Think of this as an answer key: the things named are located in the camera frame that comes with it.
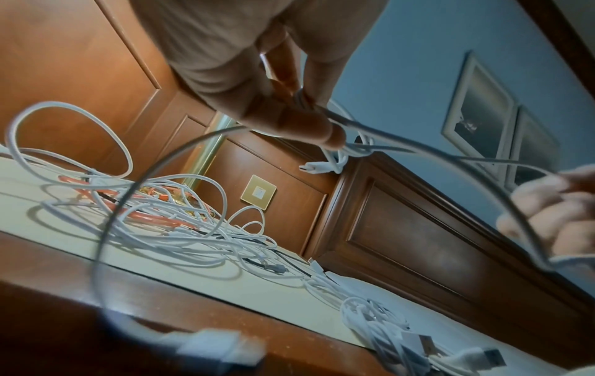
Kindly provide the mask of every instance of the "framed picture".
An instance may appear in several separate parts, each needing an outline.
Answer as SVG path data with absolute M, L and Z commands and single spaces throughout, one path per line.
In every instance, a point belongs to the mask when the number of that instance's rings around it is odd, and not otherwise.
M 555 172 L 560 162 L 560 143 L 537 118 L 522 106 L 516 118 L 510 159 L 536 165 Z M 526 167 L 509 166 L 506 173 L 506 189 L 543 177 L 544 174 Z
M 512 94 L 469 53 L 442 134 L 464 155 L 507 159 L 517 109 Z M 478 166 L 504 185 L 505 165 Z

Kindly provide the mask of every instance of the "person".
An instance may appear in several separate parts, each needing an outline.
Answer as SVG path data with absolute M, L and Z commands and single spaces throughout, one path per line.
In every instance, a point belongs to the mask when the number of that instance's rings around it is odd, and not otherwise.
M 131 0 L 169 64 L 208 105 L 240 123 L 337 150 L 345 132 L 293 105 L 326 106 L 350 56 L 387 0 Z M 274 80 L 262 68 L 264 56 Z M 552 255 L 595 253 L 595 165 L 520 186 L 511 199 Z M 518 232 L 509 215 L 496 223 Z

